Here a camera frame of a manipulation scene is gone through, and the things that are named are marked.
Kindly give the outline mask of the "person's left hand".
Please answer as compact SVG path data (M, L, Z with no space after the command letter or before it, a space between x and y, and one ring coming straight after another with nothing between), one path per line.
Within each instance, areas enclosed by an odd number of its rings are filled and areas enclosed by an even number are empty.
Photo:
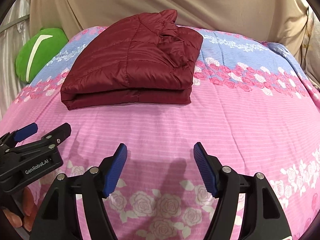
M29 187L25 187L22 192L21 208L23 218L18 214L12 212L8 208L8 204L1 206L1 210L4 212L7 220L14 228L17 229L23 227L27 232L31 232L37 215L37 206Z

